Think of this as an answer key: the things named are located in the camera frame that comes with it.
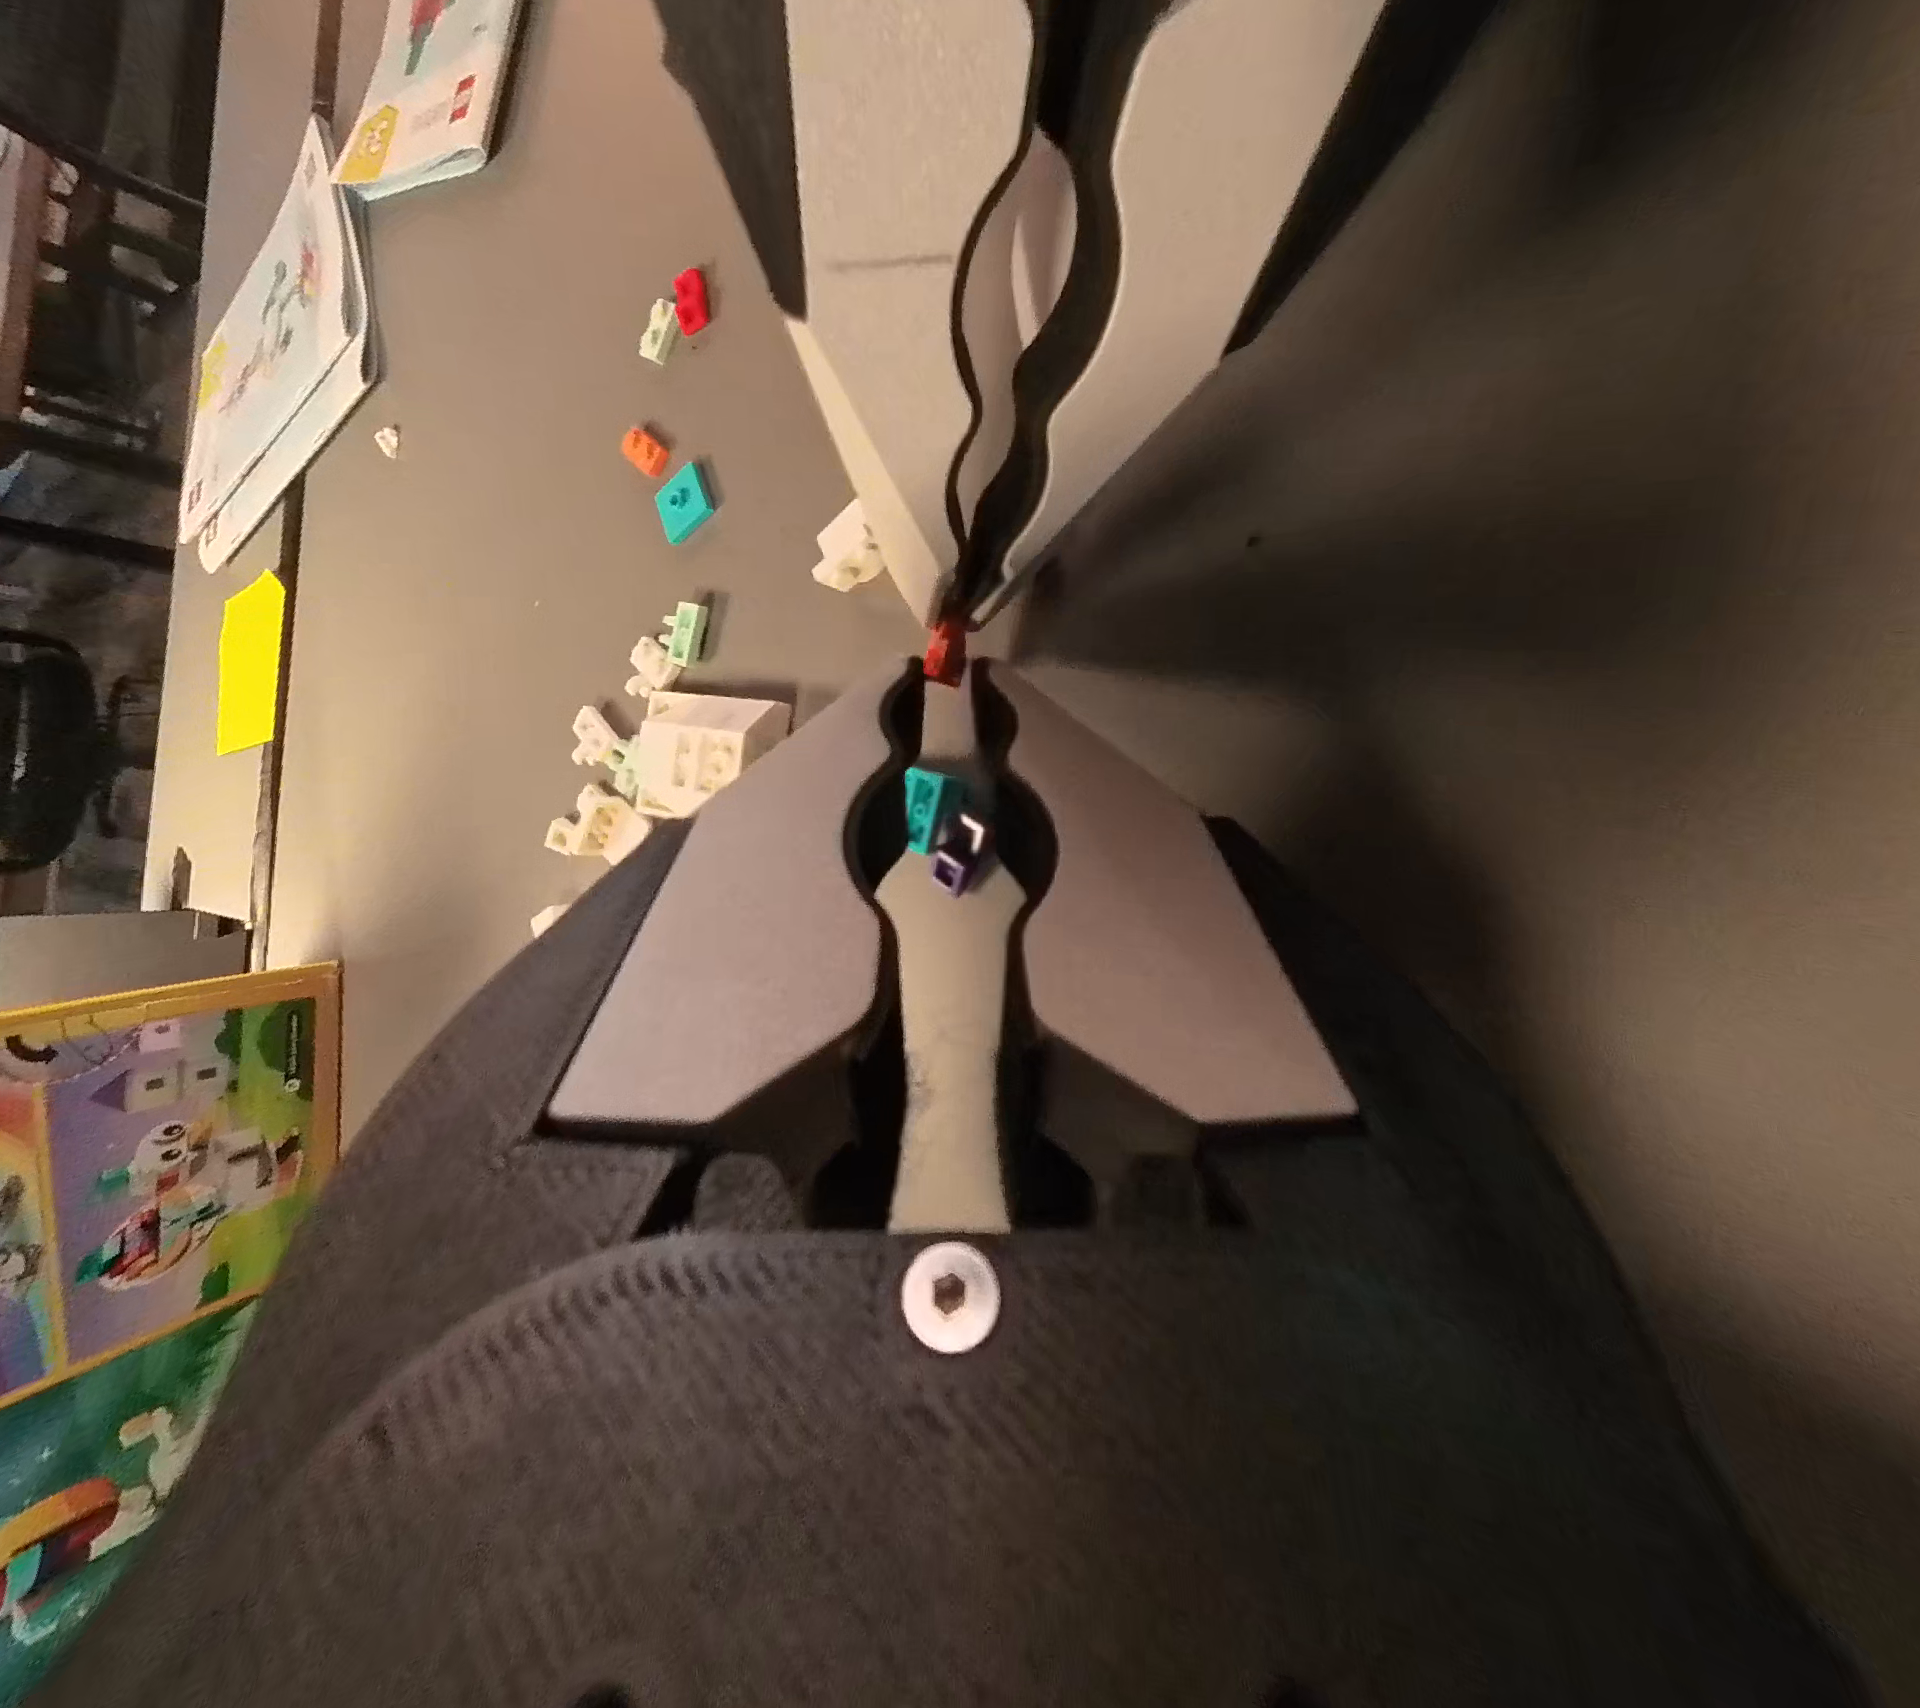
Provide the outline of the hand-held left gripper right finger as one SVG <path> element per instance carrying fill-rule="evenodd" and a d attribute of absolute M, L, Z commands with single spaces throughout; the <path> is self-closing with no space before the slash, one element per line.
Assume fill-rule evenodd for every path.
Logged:
<path fill-rule="evenodd" d="M 1207 819 L 1016 668 L 1005 759 L 1053 832 L 1023 935 L 1042 1031 L 1202 1131 L 1346 1122 L 1357 1101 Z"/>

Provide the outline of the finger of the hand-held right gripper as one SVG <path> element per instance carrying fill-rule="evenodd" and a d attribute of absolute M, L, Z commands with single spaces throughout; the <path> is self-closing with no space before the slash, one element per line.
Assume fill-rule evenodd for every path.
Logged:
<path fill-rule="evenodd" d="M 1011 375 L 1014 446 L 960 604 L 995 617 L 1225 361 L 1389 0 L 1095 0 L 1068 281 Z"/>
<path fill-rule="evenodd" d="M 888 575 L 934 626 L 1011 443 L 1033 0 L 783 0 L 803 370 Z"/>

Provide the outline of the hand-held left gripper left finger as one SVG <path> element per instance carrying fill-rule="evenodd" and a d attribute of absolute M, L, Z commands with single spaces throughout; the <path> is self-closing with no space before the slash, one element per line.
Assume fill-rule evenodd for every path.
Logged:
<path fill-rule="evenodd" d="M 860 832 L 919 747 L 922 697 L 919 660 L 869 675 L 687 823 L 552 1125 L 700 1133 L 866 1025 L 893 963 Z"/>

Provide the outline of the pile of white lego pieces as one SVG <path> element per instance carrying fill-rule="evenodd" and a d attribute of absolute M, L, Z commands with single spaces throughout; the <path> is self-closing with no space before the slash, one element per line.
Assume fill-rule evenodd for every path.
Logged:
<path fill-rule="evenodd" d="M 632 651 L 637 673 L 625 691 L 651 699 L 673 689 L 681 663 L 672 659 L 667 635 L 644 635 Z M 576 807 L 548 824 L 542 844 L 565 857 L 603 857 L 619 866 L 648 834 L 651 819 L 640 807 L 639 735 L 619 735 L 598 707 L 580 707 L 574 728 L 574 765 L 589 771 Z M 537 911 L 531 933 L 542 935 L 561 921 L 565 903 Z"/>

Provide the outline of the teal and purple lego assembly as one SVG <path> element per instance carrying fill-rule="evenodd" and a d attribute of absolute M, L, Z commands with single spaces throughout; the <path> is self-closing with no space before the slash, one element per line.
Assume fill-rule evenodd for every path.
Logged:
<path fill-rule="evenodd" d="M 903 828 L 910 855 L 926 861 L 934 885 L 963 899 L 995 855 L 995 823 L 970 784 L 923 762 L 903 771 Z"/>

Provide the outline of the large white sloped lego brick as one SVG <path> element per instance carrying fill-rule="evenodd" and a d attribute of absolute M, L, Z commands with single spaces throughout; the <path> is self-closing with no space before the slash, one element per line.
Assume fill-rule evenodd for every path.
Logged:
<path fill-rule="evenodd" d="M 793 707 L 658 689 L 628 737 L 615 789 L 654 819 L 687 819 L 787 740 Z"/>

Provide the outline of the lego set box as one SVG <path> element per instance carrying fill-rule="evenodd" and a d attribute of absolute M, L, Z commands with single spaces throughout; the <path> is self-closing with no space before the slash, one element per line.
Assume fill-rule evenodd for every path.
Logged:
<path fill-rule="evenodd" d="M 164 1516 L 343 1143 L 338 963 L 2 1020 L 2 1701 Z"/>

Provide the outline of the yellow sticky note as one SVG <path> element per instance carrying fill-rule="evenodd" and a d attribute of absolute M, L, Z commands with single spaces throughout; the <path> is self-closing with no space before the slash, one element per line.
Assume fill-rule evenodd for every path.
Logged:
<path fill-rule="evenodd" d="M 275 740 L 286 643 L 286 582 L 275 571 L 234 590 L 218 643 L 215 752 L 232 756 Z"/>

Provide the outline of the grey desk panel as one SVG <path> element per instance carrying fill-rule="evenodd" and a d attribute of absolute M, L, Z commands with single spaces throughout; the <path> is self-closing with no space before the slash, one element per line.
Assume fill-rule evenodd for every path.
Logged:
<path fill-rule="evenodd" d="M 195 909 L 2 918 L 2 1008 L 246 974 L 249 932 Z"/>

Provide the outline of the white bracket lego piece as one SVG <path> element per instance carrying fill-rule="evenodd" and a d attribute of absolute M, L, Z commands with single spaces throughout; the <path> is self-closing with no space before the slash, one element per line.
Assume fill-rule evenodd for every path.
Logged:
<path fill-rule="evenodd" d="M 857 498 L 818 533 L 818 549 L 813 580 L 832 592 L 852 592 L 885 572 L 885 557 Z"/>

